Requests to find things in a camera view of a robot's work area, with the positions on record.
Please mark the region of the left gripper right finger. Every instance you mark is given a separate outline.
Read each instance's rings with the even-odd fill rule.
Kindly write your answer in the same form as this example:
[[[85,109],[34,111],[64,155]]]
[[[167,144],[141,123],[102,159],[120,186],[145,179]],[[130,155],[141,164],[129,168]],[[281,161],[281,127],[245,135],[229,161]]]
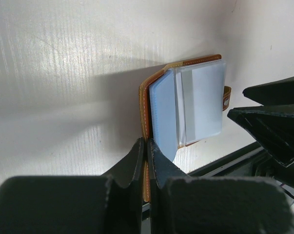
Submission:
[[[147,144],[154,234],[291,234],[282,189],[263,177],[191,177]]]

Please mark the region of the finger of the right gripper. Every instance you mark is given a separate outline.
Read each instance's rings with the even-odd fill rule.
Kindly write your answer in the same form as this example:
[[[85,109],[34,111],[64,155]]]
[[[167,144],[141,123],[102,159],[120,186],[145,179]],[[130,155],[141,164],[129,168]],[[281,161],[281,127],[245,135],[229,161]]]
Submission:
[[[294,104],[294,77],[248,87],[243,95],[261,105]]]
[[[227,117],[246,130],[280,165],[294,163],[294,104],[240,107]]]

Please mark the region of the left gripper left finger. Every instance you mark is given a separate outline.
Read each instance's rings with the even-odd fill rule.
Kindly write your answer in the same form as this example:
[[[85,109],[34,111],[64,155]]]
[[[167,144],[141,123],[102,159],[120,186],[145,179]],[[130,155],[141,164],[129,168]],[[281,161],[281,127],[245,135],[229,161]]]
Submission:
[[[0,185],[0,234],[138,234],[144,141],[104,174],[15,176]]]

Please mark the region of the silver VIP card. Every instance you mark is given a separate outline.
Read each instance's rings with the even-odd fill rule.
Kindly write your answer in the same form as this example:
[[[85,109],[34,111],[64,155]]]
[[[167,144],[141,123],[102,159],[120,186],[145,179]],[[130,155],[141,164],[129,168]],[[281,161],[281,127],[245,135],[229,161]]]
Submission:
[[[209,68],[181,73],[184,95],[185,143],[218,135],[222,129],[224,71]]]

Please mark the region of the brown leather card holder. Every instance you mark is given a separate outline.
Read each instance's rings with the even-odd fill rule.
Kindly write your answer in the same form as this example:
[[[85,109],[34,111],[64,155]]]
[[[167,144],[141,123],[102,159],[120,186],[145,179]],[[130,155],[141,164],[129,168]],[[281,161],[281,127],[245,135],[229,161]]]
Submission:
[[[142,136],[174,161],[178,149],[218,135],[229,107],[226,62],[220,54],[169,63],[139,87]]]

